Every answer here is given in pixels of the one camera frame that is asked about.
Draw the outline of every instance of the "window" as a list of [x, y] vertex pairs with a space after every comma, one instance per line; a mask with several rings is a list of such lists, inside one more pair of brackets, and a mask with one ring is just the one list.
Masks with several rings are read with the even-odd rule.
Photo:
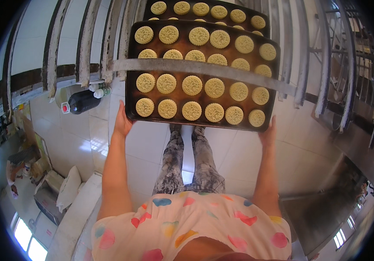
[[355, 222], [351, 216], [347, 219], [347, 222], [348, 222], [348, 225], [350, 225], [350, 228], [353, 229], [355, 226]]
[[48, 251], [32, 235], [32, 232], [21, 218], [17, 221], [17, 226], [14, 229], [14, 236], [32, 261], [45, 260]]
[[334, 236], [334, 241], [335, 241], [335, 244], [337, 245], [337, 249], [340, 248], [344, 244], [344, 242], [346, 241], [344, 232], [342, 232], [341, 228], [338, 231], [337, 235]]

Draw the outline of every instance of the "patterned leggings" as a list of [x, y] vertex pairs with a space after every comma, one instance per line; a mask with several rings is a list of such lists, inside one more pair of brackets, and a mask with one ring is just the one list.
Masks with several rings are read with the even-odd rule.
[[182, 191], [225, 193], [225, 178], [218, 174], [212, 149], [205, 137], [205, 129], [196, 126], [191, 135], [195, 171], [193, 182], [184, 185], [181, 176], [184, 142], [179, 130], [171, 137], [162, 156], [162, 170], [158, 176], [153, 195], [175, 194]]

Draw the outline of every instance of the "dark baking tray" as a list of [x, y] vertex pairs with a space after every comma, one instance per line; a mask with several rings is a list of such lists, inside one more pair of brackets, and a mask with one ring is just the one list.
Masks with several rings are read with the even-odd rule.
[[[142, 26], [149, 26], [153, 29], [154, 35], [153, 39], [147, 44], [138, 44], [134, 40], [135, 32], [138, 28]], [[166, 26], [166, 25], [174, 25], [179, 29], [179, 38], [173, 44], [163, 44], [158, 37], [159, 30]], [[212, 33], [214, 30], [225, 30], [231, 37], [231, 42], [229, 45], [224, 49], [217, 49], [210, 44], [208, 41], [205, 45], [202, 46], [195, 46], [190, 43], [188, 39], [188, 34], [191, 29], [194, 27], [201, 26], [206, 28], [209, 33]], [[249, 54], [241, 54], [235, 48], [235, 39], [240, 35], [247, 35], [254, 40], [254, 50]], [[277, 56], [272, 61], [263, 60], [259, 55], [259, 46], [261, 44], [270, 43], [272, 44], [277, 51]], [[138, 58], [139, 53], [143, 49], [152, 49], [154, 50], [159, 58], [162, 58], [164, 53], [170, 49], [177, 49], [182, 54], [183, 57], [189, 52], [190, 50], [200, 50], [204, 53], [206, 59], [212, 54], [222, 54], [226, 57], [228, 64], [230, 65], [231, 62], [236, 58], [244, 58], [246, 59], [250, 66], [251, 71], [260, 64], [268, 65], [272, 70], [272, 78], [278, 78], [279, 72], [279, 61], [280, 61], [280, 48], [278, 44], [273, 42], [272, 40], [247, 32], [243, 30], [237, 30], [235, 28], [226, 27], [224, 25], [218, 25], [214, 23], [204, 23], [204, 22], [197, 22], [197, 21], [188, 21], [188, 20], [155, 20], [155, 21], [142, 21], [134, 24], [131, 30], [131, 36], [129, 41], [129, 50], [128, 50], [128, 58]], [[153, 88], [152, 91], [148, 93], [140, 92], [136, 87], [136, 79], [142, 73], [150, 73], [155, 77], [155, 80], [162, 74], [171, 74], [177, 80], [177, 86], [173, 92], [170, 94], [162, 94], [158, 91], [156, 86]], [[195, 75], [199, 77], [203, 83], [202, 91], [195, 96], [190, 96], [184, 93], [182, 90], [182, 81], [185, 77], [189, 75]], [[257, 87], [257, 85], [252, 85], [245, 83], [248, 86], [248, 96], [242, 102], [236, 102], [233, 100], [229, 95], [229, 87], [236, 81], [220, 78], [225, 84], [225, 92], [224, 94], [216, 99], [213, 99], [204, 91], [204, 85], [206, 81], [210, 78], [214, 78], [213, 76], [203, 75], [203, 74], [190, 74], [190, 73], [183, 73], [183, 72], [171, 72], [171, 71], [128, 71], [127, 72], [127, 79], [126, 79], [126, 114], [129, 118], [133, 120], [144, 120], [144, 121], [152, 121], [152, 122], [166, 122], [166, 123], [179, 123], [179, 124], [190, 124], [190, 125], [199, 125], [199, 126], [209, 126], [209, 127], [220, 127], [220, 128], [229, 128], [229, 129], [242, 129], [242, 130], [251, 130], [251, 131], [265, 131], [268, 127], [268, 123], [271, 118], [271, 113], [273, 110], [273, 105], [275, 101], [276, 91], [268, 89], [270, 93], [269, 101], [263, 105], [257, 105], [252, 100], [252, 91]], [[140, 98], [150, 98], [153, 100], [155, 104], [154, 112], [149, 117], [141, 117], [136, 112], [136, 102]], [[164, 99], [172, 99], [177, 103], [177, 114], [172, 119], [164, 119], [158, 114], [158, 104], [160, 101]], [[182, 106], [185, 102], [188, 101], [196, 101], [202, 107], [202, 115], [196, 121], [188, 121], [182, 115]], [[223, 118], [220, 122], [210, 122], [205, 117], [205, 108], [208, 104], [212, 102], [217, 102], [226, 110], [230, 106], [238, 106], [244, 112], [244, 118], [242, 122], [238, 125], [231, 125], [229, 124], [225, 118]], [[260, 109], [266, 115], [266, 120], [263, 125], [258, 128], [253, 127], [248, 121], [248, 115], [253, 109]]]
[[[151, 5], [155, 2], [158, 2], [158, 1], [163, 1], [167, 4], [167, 10], [165, 10], [165, 12], [161, 15], [155, 15], [151, 12]], [[269, 38], [269, 35], [270, 35], [270, 21], [269, 21], [267, 15], [265, 15], [263, 13], [257, 12], [255, 10], [252, 10], [252, 9], [240, 6], [240, 5], [227, 3], [227, 2], [224, 2], [224, 1], [184, 0], [185, 2], [188, 2], [190, 4], [190, 12], [188, 12], [186, 15], [178, 15], [174, 12], [174, 4], [176, 4], [177, 2], [180, 2], [180, 1], [183, 1], [183, 0], [148, 0], [146, 8], [145, 8], [145, 13], [143, 15], [143, 19], [148, 20], [149, 18], [156, 17], [156, 18], [159, 18], [159, 19], [166, 20], [170, 17], [176, 17], [178, 19], [183, 19], [183, 20], [195, 20], [195, 19], [201, 18], [201, 19], [204, 19], [206, 22], [211, 22], [211, 23], [224, 22], [228, 26], [240, 25], [245, 30], [250, 31], [250, 32], [255, 31], [255, 30], [260, 31], [265, 37]], [[193, 13], [194, 4], [195, 3], [201, 3], [201, 2], [208, 4], [209, 8], [210, 8], [209, 13], [205, 16], [198, 16], [198, 15], [195, 15]], [[225, 18], [216, 19], [211, 15], [211, 9], [215, 5], [221, 5], [221, 6], [224, 6], [227, 9], [227, 16]], [[234, 21], [231, 20], [230, 14], [231, 14], [231, 11], [234, 10], [234, 9], [242, 10], [246, 14], [245, 21], [243, 21], [242, 23], [235, 23]], [[263, 29], [256, 29], [255, 27], [252, 26], [251, 18], [255, 15], [259, 15], [262, 18], [264, 18], [264, 20], [266, 22], [266, 26]]]

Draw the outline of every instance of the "person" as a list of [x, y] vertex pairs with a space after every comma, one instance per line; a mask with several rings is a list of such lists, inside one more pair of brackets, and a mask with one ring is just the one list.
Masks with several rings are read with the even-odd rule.
[[264, 133], [262, 161], [251, 200], [226, 195], [205, 128], [195, 127], [195, 173], [183, 185], [180, 125], [162, 157], [153, 196], [135, 212], [127, 185], [125, 138], [132, 128], [120, 101], [104, 165], [102, 202], [92, 228], [94, 260], [286, 260], [291, 233], [278, 206], [276, 117]]
[[32, 145], [27, 149], [23, 149], [18, 153], [10, 155], [7, 158], [7, 165], [6, 165], [6, 177], [7, 183], [12, 190], [12, 196], [14, 199], [19, 197], [19, 193], [17, 191], [17, 187], [14, 184], [16, 182], [16, 178], [23, 179], [23, 175], [17, 175], [17, 173], [23, 169], [24, 167], [24, 160], [32, 159], [35, 155], [35, 146]]

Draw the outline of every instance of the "pink shirt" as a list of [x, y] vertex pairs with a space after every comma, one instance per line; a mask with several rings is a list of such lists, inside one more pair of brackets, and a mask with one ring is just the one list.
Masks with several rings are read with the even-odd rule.
[[213, 193], [156, 194], [137, 212], [106, 217], [91, 231], [93, 258], [173, 260], [192, 239], [208, 237], [254, 258], [286, 260], [289, 224], [250, 201]]

